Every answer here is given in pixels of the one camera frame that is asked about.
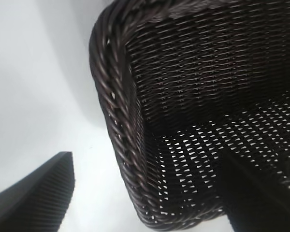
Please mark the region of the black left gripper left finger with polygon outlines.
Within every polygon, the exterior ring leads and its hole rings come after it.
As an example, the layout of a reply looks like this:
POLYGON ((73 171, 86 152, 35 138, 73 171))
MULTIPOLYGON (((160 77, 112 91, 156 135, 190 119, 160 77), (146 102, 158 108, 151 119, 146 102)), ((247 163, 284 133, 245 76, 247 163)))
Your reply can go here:
POLYGON ((74 188, 73 154, 59 152, 0 192, 0 232, 57 232, 74 188))

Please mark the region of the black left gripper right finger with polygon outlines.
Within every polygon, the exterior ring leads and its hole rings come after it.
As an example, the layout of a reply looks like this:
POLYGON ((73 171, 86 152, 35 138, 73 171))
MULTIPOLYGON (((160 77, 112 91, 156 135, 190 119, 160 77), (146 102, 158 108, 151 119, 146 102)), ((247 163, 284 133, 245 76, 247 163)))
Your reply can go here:
POLYGON ((235 232, 290 232, 290 188, 230 149, 218 158, 217 194, 235 232))

